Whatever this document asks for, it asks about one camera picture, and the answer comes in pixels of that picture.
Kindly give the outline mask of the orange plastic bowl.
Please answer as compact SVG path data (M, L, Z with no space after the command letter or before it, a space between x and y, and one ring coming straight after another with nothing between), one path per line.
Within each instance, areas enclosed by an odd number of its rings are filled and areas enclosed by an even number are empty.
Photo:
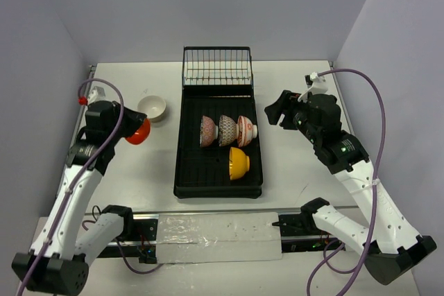
M130 137L126 137L126 141L132 145L139 145L144 142L151 133L151 122L145 118L139 129Z

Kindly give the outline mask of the white ceramic bowl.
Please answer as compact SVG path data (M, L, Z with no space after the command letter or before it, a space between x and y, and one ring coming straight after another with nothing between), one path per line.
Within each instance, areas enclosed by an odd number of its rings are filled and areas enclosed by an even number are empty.
M137 110L145 113L150 122L156 123L166 116L167 103L160 96L145 96L138 102Z

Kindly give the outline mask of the orange white patterned bowl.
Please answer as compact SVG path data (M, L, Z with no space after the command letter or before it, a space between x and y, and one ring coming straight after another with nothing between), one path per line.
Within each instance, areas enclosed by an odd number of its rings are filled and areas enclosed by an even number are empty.
M253 124L246 116L239 116L237 127L237 145L239 148L249 145L258 135L257 125Z

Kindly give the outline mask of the brown geometric patterned bowl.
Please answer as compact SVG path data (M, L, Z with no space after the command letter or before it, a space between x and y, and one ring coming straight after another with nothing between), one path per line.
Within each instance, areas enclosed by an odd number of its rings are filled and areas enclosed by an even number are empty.
M219 118L218 143L220 147L229 146L238 137L239 127L237 123L226 115Z

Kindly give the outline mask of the yellow plastic bowl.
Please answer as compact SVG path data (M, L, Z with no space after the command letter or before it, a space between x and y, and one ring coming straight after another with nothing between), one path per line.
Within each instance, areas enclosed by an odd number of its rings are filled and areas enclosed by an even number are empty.
M241 179L250 170L250 157L240 148L231 147L229 152L229 177Z

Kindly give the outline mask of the dark floral patterned bowl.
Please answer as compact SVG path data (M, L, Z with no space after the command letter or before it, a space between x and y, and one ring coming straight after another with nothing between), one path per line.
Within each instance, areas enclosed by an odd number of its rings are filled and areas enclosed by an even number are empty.
M202 116L200 120L199 145L201 148L211 146L218 138L219 128L208 116Z

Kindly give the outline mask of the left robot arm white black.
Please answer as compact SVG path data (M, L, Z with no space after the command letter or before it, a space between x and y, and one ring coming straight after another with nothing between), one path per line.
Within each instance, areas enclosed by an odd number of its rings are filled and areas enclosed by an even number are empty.
M149 135L144 113L116 101L87 106L86 124L69 149L60 191L39 236L26 253L17 253L12 269L25 290L57 295L78 295L85 287L89 268L114 239L135 233L133 211L109 205L83 236L78 236L87 206L100 184L115 146L122 138L140 132Z

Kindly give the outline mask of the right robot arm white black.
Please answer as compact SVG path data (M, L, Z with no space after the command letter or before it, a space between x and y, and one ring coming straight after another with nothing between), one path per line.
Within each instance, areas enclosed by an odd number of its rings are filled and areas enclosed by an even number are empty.
M308 234L323 230L356 253L365 252L364 265L382 285L388 285L436 250L431 236L423 236L396 207L373 177L374 166L360 141L342 128L341 108L333 95L299 94L284 90L264 109L271 125L298 130L312 143L315 156L344 185L369 226L345 217L322 198L301 208L301 225Z

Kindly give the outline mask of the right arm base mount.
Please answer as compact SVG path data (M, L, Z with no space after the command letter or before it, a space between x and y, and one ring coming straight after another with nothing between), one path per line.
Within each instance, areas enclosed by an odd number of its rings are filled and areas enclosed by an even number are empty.
M310 227L302 214L280 214L272 226L280 231L282 253L322 252L332 241L334 244L329 247L330 250L341 244L330 233Z

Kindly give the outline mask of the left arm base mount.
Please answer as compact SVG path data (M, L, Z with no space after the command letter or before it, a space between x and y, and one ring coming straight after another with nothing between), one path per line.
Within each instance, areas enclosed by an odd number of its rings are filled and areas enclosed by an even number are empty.
M137 259L138 263L157 264L156 238L157 238L158 218L137 218L133 219L130 229L124 230L123 234L117 237L120 246L115 240L111 241L107 247L99 254L99 258L119 258Z

